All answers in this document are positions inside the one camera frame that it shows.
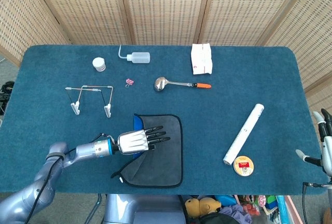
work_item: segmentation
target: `white plastic bottle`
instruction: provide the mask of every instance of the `white plastic bottle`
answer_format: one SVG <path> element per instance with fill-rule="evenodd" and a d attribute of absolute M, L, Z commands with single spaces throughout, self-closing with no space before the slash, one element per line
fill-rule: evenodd
<path fill-rule="evenodd" d="M 149 63 L 150 62 L 150 53 L 149 52 L 133 52 L 131 54 L 127 54 L 127 57 L 122 57 L 120 55 L 121 45 L 119 48 L 119 57 L 122 59 L 127 59 L 127 61 L 131 61 L 132 63 Z"/>

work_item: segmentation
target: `blue table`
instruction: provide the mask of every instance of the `blue table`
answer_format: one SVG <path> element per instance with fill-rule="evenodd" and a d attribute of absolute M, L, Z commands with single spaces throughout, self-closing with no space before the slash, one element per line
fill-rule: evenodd
<path fill-rule="evenodd" d="M 110 175 L 131 156 L 116 154 L 66 169 L 60 192 L 157 194 L 301 194 L 303 181 L 325 182 L 323 172 L 303 163 L 295 149 L 318 157 L 319 145 L 294 54 L 285 47 L 212 47 L 213 73 L 192 75 L 190 46 L 123 46 L 122 54 L 148 51 L 149 64 L 117 57 L 118 46 L 34 46 L 27 50 L 0 128 L 0 191 L 30 184 L 49 146 L 70 148 L 105 132 L 133 130 L 133 114 L 175 114 L 183 126 L 184 178 L 177 188 L 134 188 Z M 97 72 L 92 59 L 103 57 Z M 157 77 L 205 82 L 212 89 L 167 86 L 153 90 Z M 134 85 L 126 88 L 130 78 Z M 81 113 L 70 107 L 65 87 L 112 85 L 112 117 L 100 95 L 84 93 Z M 265 106 L 240 155 L 255 170 L 241 177 L 223 157 L 256 103 Z"/>

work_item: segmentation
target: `black wire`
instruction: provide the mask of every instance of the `black wire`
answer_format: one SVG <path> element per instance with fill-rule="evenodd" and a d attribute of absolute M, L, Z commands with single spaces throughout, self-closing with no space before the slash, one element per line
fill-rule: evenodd
<path fill-rule="evenodd" d="M 305 206 L 305 194 L 307 190 L 307 185 L 305 183 L 302 184 L 302 209 L 303 209 L 303 216 L 305 218 L 305 223 L 308 224 L 307 216 L 306 216 L 306 206 Z"/>
<path fill-rule="evenodd" d="M 107 134 L 99 133 L 99 134 L 98 134 L 98 135 L 97 135 L 92 141 L 90 141 L 89 143 L 92 143 L 92 142 L 96 141 L 96 140 L 97 140 L 98 138 L 100 138 L 101 136 L 107 136 Z M 72 152 L 73 150 L 75 150 L 75 149 L 76 149 L 76 148 L 71 149 L 70 151 L 68 151 L 67 153 L 65 153 L 65 155 L 71 153 L 71 152 Z M 27 224 L 27 223 L 29 222 L 29 220 L 31 219 L 31 216 L 33 215 L 33 212 L 35 211 L 35 208 L 36 208 L 36 206 L 37 206 L 38 200 L 39 200 L 39 198 L 40 198 L 40 196 L 41 196 L 43 190 L 45 189 L 48 180 L 49 180 L 50 177 L 51 177 L 52 169 L 53 169 L 53 167 L 56 165 L 56 163 L 57 163 L 60 159 L 63 160 L 63 157 L 59 157 L 59 158 L 54 162 L 54 164 L 52 164 L 50 170 L 48 171 L 48 174 L 47 174 L 47 177 L 46 177 L 46 179 L 45 179 L 45 182 L 44 182 L 43 186 L 41 187 L 41 189 L 40 189 L 40 191 L 39 191 L 39 193 L 38 193 L 38 195 L 37 195 L 37 198 L 35 199 L 35 202 L 33 203 L 32 209 L 30 210 L 30 213 L 29 213 L 29 215 L 28 215 L 28 217 L 27 217 L 27 219 L 26 219 L 26 221 L 25 221 L 24 224 Z"/>
<path fill-rule="evenodd" d="M 87 219 L 85 220 L 84 224 L 89 224 L 92 217 L 94 216 L 95 212 L 97 211 L 98 207 L 100 206 L 102 202 L 102 195 L 101 194 L 98 194 L 98 199 L 94 205 L 94 207 L 92 208 L 91 212 L 89 213 Z"/>

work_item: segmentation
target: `floor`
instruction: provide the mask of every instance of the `floor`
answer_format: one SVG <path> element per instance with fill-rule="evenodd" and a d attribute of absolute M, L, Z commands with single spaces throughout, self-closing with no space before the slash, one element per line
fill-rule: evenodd
<path fill-rule="evenodd" d="M 15 80 L 18 68 L 4 61 L 0 63 L 0 86 L 9 81 Z M 0 201 L 9 196 L 10 193 L 0 193 Z M 301 196 L 292 197 L 300 216 L 303 219 Z M 97 200 L 97 194 L 69 194 L 56 193 L 53 203 L 44 211 L 36 214 L 30 221 L 31 224 L 55 224 L 55 223 L 84 223 Z M 328 196 L 307 195 L 306 196 L 306 212 L 308 223 L 322 223 L 325 210 L 328 208 Z M 103 200 L 92 218 L 92 224 L 100 224 L 105 210 L 105 195 Z"/>

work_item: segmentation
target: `teddy bear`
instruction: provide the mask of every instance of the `teddy bear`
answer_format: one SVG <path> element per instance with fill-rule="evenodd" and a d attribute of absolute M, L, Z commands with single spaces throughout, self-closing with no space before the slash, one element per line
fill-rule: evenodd
<path fill-rule="evenodd" d="M 201 200 L 196 198 L 189 199 L 185 202 L 185 206 L 189 217 L 198 218 L 217 212 L 217 208 L 221 208 L 222 204 L 213 198 L 205 197 Z"/>

